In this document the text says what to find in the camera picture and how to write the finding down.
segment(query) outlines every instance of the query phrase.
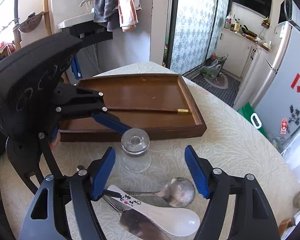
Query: robotic arm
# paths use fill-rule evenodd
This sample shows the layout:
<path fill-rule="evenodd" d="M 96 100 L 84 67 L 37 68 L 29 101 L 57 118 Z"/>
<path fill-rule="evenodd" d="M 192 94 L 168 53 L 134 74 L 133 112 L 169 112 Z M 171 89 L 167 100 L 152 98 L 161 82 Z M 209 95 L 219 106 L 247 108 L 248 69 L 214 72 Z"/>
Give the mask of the robotic arm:
<path fill-rule="evenodd" d="M 124 133 L 129 126 L 108 113 L 103 93 L 59 83 L 80 48 L 80 39 L 58 33 L 34 42 L 0 62 L 0 126 L 8 137 L 8 158 L 23 182 L 35 194 L 24 219 L 20 240 L 71 239 L 65 205 L 72 200 L 82 240 L 106 240 L 91 201 L 102 195 L 121 197 L 104 190 L 115 162 L 109 148 L 100 160 L 71 177 L 64 176 L 49 147 L 59 122 L 92 117 L 96 122 Z M 195 152 L 191 146 L 188 151 Z M 44 155 L 51 174 L 39 168 Z M 206 159 L 198 163 L 207 178 L 209 206 L 195 239 L 218 240 L 226 215 L 228 196 L 236 195 L 229 239 L 279 238 L 270 205 L 252 174 L 244 178 L 214 169 Z M 35 175 L 39 189 L 31 181 Z"/>

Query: frying pan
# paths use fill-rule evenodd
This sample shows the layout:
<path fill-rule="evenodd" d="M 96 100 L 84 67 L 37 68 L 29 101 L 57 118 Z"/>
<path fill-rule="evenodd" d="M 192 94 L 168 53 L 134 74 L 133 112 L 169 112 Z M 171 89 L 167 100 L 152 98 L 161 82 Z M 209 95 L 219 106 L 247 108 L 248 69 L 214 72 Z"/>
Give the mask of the frying pan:
<path fill-rule="evenodd" d="M 242 28 L 242 31 L 247 34 L 247 35 L 250 35 L 252 36 L 253 38 L 257 37 L 257 34 L 255 34 L 254 32 L 252 31 L 249 31 L 248 30 L 248 27 L 246 25 L 244 25 L 245 28 L 241 27 Z"/>

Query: green bag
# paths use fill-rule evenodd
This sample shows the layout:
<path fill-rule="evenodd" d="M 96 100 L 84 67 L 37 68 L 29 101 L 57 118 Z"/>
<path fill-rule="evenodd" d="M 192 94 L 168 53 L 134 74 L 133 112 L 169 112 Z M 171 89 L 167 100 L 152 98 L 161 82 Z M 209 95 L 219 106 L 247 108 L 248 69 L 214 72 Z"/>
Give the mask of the green bag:
<path fill-rule="evenodd" d="M 254 112 L 254 109 L 250 106 L 250 103 L 246 103 L 245 106 L 241 107 L 238 110 L 238 113 L 241 114 L 245 119 L 247 119 L 256 129 L 259 130 L 266 138 L 266 131 L 262 127 L 262 122 Z"/>

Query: stainless steel spoon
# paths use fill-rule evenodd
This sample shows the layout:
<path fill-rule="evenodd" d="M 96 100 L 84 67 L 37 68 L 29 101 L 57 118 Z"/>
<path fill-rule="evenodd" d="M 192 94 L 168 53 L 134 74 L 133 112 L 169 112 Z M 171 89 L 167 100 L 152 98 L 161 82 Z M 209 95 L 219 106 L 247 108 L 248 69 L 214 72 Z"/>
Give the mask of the stainless steel spoon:
<path fill-rule="evenodd" d="M 133 197 L 158 196 L 173 207 L 185 207 L 189 205 L 195 197 L 194 185 L 189 179 L 174 178 L 166 184 L 160 191 L 156 192 L 130 192 Z"/>

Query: bottle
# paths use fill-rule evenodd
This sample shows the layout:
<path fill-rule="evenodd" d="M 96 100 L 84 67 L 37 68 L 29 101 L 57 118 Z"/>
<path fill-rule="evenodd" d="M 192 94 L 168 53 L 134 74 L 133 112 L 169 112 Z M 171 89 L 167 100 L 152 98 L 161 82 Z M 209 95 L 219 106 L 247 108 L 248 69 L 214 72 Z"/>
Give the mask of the bottle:
<path fill-rule="evenodd" d="M 232 19 L 232 16 L 229 13 L 228 16 L 226 17 L 226 20 L 225 20 L 225 28 L 228 29 L 228 30 L 231 29 L 231 19 Z"/>
<path fill-rule="evenodd" d="M 239 32 L 240 26 L 241 26 L 240 19 L 237 19 L 237 22 L 234 24 L 234 31 Z"/>

